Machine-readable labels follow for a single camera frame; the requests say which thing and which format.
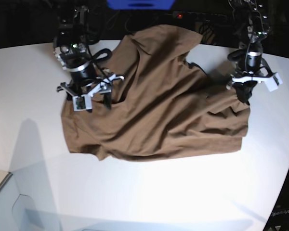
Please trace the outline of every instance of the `brown fabric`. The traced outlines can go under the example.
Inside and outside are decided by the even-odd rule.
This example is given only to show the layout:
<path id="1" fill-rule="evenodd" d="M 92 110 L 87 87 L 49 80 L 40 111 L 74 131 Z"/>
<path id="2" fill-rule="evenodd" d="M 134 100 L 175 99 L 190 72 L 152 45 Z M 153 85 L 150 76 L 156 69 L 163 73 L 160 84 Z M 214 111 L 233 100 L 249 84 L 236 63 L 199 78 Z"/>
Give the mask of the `brown fabric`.
<path id="1" fill-rule="evenodd" d="M 211 86 L 185 61 L 201 35 L 155 26 L 126 36 L 105 65 L 126 80 L 115 82 L 112 110 L 93 99 L 93 112 L 65 102 L 62 123 L 71 153 L 149 161 L 240 149 L 250 109 L 234 89 Z"/>

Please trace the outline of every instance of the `black cable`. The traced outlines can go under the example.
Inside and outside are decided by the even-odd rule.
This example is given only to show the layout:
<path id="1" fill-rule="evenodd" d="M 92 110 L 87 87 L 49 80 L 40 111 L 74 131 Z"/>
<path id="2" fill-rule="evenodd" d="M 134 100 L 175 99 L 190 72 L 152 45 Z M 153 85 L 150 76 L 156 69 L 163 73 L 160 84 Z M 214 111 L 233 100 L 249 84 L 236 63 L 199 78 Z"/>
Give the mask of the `black cable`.
<path id="1" fill-rule="evenodd" d="M 124 23 L 124 28 L 125 28 L 125 30 L 126 30 L 127 32 L 133 33 L 132 31 L 128 30 L 128 28 L 127 28 L 127 22 L 130 20 L 130 18 L 131 18 L 131 16 L 125 21 L 125 23 Z"/>
<path id="2" fill-rule="evenodd" d="M 203 23 L 198 31 L 203 36 L 202 43 L 207 44 L 209 39 L 215 34 L 215 27 L 211 24 Z"/>
<path id="3" fill-rule="evenodd" d="M 268 68 L 267 66 L 262 66 L 262 67 L 260 67 L 259 68 L 259 70 L 258 71 L 260 71 L 261 69 L 266 69 L 266 71 L 267 71 L 267 73 L 268 73 L 268 75 L 267 76 L 269 76 L 268 78 L 270 78 L 272 75 L 273 75 L 273 73 L 272 73 L 272 71 L 271 71 L 271 69 L 270 68 Z"/>
<path id="4" fill-rule="evenodd" d="M 95 33 L 97 36 L 95 37 L 94 41 L 91 42 L 90 44 L 95 44 L 99 42 L 104 34 L 105 31 L 105 7 L 106 7 L 106 1 L 97 1 L 97 4 L 94 4 L 94 7 L 91 5 L 91 1 L 89 1 L 90 4 L 88 4 L 89 12 L 91 12 L 88 15 L 88 24 L 90 28 L 90 16 L 98 16 L 99 17 L 99 28 L 97 33 Z"/>
<path id="5" fill-rule="evenodd" d="M 88 53 L 89 53 L 89 55 L 90 55 L 90 62 L 97 67 L 97 69 L 102 73 L 102 75 L 104 76 L 104 78 L 106 78 L 106 79 L 108 80 L 108 82 L 109 82 L 109 83 L 107 83 L 107 82 L 105 82 L 104 80 L 100 80 L 100 81 L 98 82 L 98 84 L 100 84 L 101 82 L 103 82 L 103 83 L 109 85 L 110 87 L 112 87 L 112 83 L 111 83 L 110 79 L 108 78 L 108 76 L 105 74 L 105 72 L 102 70 L 102 68 L 97 64 L 97 62 L 95 62 L 95 60 L 92 59 L 92 58 L 93 58 L 93 55 L 92 55 L 91 50 L 90 50 L 90 48 L 89 48 L 88 45 L 87 45 L 87 49 L 88 49 Z"/>
<path id="6" fill-rule="evenodd" d="M 116 24 L 116 19 L 120 14 L 120 10 L 115 12 L 113 16 L 111 16 L 108 21 L 106 22 L 106 30 L 111 30 L 115 24 Z M 113 20 L 113 24 L 111 26 L 108 26 L 108 24 L 111 22 L 111 20 Z"/>
<path id="7" fill-rule="evenodd" d="M 248 56 L 248 53 L 249 53 L 249 51 L 250 51 L 250 45 L 251 45 L 251 40 L 252 40 L 253 35 L 254 35 L 254 27 L 252 28 L 252 33 L 251 33 L 251 36 L 250 36 L 249 45 L 247 46 L 246 54 L 245 54 L 244 66 L 245 66 L 245 70 L 246 70 L 247 72 L 248 72 L 248 70 L 247 70 L 247 56 Z"/>

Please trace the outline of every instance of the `brown cloth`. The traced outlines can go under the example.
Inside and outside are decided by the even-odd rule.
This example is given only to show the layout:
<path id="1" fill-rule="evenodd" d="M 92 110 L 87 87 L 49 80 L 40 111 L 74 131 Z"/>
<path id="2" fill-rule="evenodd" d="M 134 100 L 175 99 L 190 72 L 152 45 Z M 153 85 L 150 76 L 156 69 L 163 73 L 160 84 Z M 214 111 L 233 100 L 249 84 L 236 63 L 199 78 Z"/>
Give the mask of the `brown cloth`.
<path id="1" fill-rule="evenodd" d="M 114 82 L 112 109 L 93 98 L 93 112 L 65 102 L 62 123 L 71 153 L 150 161 L 234 152 L 247 133 L 250 109 L 234 89 L 212 86 L 185 58 L 202 36 L 155 26 L 125 36 L 105 66 Z"/>

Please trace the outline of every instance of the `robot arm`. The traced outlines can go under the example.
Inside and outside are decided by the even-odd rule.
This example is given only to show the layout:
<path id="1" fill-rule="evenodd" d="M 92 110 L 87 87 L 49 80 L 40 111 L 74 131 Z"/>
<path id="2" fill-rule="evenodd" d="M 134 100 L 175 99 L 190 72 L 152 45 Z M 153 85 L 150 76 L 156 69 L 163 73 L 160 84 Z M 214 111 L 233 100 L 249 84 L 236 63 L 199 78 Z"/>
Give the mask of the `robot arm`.
<path id="1" fill-rule="evenodd" d="M 58 6 L 59 30 L 53 40 L 53 52 L 62 68 L 71 74 L 69 84 L 61 83 L 57 91 L 66 91 L 67 100 L 72 100 L 74 111 L 92 111 L 91 98 L 99 93 L 104 96 L 105 107 L 111 108 L 111 91 L 114 80 L 123 76 L 103 70 L 99 63 L 112 56 L 109 49 L 92 55 L 89 44 L 94 44 L 95 34 L 88 27 L 87 1 L 65 2 Z"/>
<path id="2" fill-rule="evenodd" d="M 274 91 L 282 84 L 278 73 L 273 73 L 268 63 L 262 58 L 264 40 L 269 31 L 265 7 L 260 0 L 228 0 L 233 8 L 236 22 L 236 34 L 240 39 L 239 50 L 228 55 L 228 60 L 236 62 L 234 73 L 230 74 L 228 84 L 236 89 L 238 99 L 248 103 L 252 90 L 257 83 L 265 82 L 269 91 Z"/>
<path id="3" fill-rule="evenodd" d="M 68 1 L 58 6 L 59 30 L 53 41 L 53 50 L 63 69 L 72 77 L 69 84 L 61 83 L 57 91 L 66 91 L 67 99 L 73 101 L 75 111 L 90 112 L 91 97 L 96 93 L 102 94 L 105 107 L 111 108 L 112 82 L 124 80 L 124 77 L 99 67 L 100 62 L 111 57 L 109 49 L 103 49 L 95 55 L 90 52 L 88 45 L 98 41 L 94 39 L 96 34 L 88 27 L 88 1 Z M 243 103 L 248 103 L 257 83 L 265 82 L 270 91 L 282 84 L 278 73 L 273 73 L 262 58 L 261 41 L 267 37 L 270 27 L 265 7 L 260 1 L 228 0 L 233 8 L 236 34 L 241 41 L 239 50 L 228 55 L 228 60 L 236 63 L 228 86 L 236 89 L 238 99 Z M 98 59 L 102 54 L 106 54 L 106 57 Z M 266 75 L 261 72 L 262 69 L 267 71 Z"/>

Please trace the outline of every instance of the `wrinkled garment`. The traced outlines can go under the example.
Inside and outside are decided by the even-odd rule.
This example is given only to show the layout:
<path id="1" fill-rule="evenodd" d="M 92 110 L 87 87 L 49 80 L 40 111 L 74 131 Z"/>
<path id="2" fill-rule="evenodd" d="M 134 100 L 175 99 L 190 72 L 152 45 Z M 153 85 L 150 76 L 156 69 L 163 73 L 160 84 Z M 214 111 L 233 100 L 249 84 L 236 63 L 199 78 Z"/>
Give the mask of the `wrinkled garment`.
<path id="1" fill-rule="evenodd" d="M 71 153 L 150 161 L 241 148 L 250 109 L 234 89 L 215 86 L 185 58 L 202 36 L 161 25 L 125 36 L 105 64 L 115 81 L 112 109 L 93 98 L 93 112 L 65 101 L 62 124 Z"/>

